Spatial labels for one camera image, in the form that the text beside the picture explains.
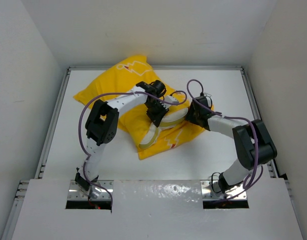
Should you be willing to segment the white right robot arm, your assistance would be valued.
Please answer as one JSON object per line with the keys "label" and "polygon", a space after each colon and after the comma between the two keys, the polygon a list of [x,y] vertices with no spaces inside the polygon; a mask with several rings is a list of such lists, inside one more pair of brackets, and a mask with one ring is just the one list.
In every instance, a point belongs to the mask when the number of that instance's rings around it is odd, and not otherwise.
{"label": "white right robot arm", "polygon": [[201,94],[193,98],[185,120],[207,131],[220,133],[234,141],[237,159],[218,180],[211,184],[215,194],[224,194],[232,187],[244,183],[251,187],[258,166],[277,157],[277,148],[260,119],[249,121],[243,117],[223,116],[212,110],[212,100]]}

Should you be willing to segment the cream foam pillow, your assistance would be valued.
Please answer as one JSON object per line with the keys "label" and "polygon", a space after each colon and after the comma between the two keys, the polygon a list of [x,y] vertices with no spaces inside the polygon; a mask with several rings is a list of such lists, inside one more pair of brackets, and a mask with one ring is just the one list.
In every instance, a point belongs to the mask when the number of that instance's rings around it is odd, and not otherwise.
{"label": "cream foam pillow", "polygon": [[172,112],[171,114],[165,115],[162,118],[158,127],[155,126],[152,122],[146,135],[142,138],[138,147],[142,150],[151,147],[154,143],[157,142],[158,137],[162,131],[174,128],[176,125],[182,123],[185,120],[188,111],[189,108],[186,107]]}

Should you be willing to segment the yellow printed pillowcase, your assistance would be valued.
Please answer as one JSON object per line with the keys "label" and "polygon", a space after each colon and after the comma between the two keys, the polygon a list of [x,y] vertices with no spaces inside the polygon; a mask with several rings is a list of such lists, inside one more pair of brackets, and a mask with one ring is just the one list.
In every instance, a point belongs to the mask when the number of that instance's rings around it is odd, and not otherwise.
{"label": "yellow printed pillowcase", "polygon": [[[155,80],[159,80],[159,77],[147,63],[146,56],[134,55],[124,59],[100,74],[85,89],[74,95],[73,98],[83,105],[86,105],[91,99],[100,94],[125,93],[141,81],[150,84]],[[181,103],[177,106],[171,106],[166,115],[183,108],[189,108],[190,103],[185,99],[183,94],[178,93],[175,88],[169,85],[165,87],[166,94],[172,95]],[[149,148],[140,149],[138,145],[151,125],[146,111],[147,107],[145,105],[139,105],[123,114],[118,121],[118,128],[129,133],[134,141],[140,160],[144,160],[190,142],[204,132],[204,128],[184,120],[173,128],[163,130],[157,142]]]}

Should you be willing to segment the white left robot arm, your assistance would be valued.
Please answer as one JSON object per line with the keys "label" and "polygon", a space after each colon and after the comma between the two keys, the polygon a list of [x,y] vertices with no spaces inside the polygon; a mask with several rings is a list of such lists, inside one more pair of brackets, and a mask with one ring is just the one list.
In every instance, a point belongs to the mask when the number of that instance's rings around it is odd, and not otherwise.
{"label": "white left robot arm", "polygon": [[[102,189],[97,184],[99,165],[106,144],[115,137],[119,118],[128,111],[140,106],[147,107],[146,115],[153,126],[160,126],[163,117],[168,113],[169,107],[178,102],[171,96],[164,100],[167,92],[165,85],[155,80],[151,83],[141,81],[127,92],[103,93],[91,99],[82,110],[78,123],[78,139],[80,146],[87,155],[82,167],[77,168],[75,182],[86,193],[90,194],[93,187]],[[91,144],[89,149],[82,142],[82,120],[87,108],[92,105],[89,116],[85,122],[86,138]]]}

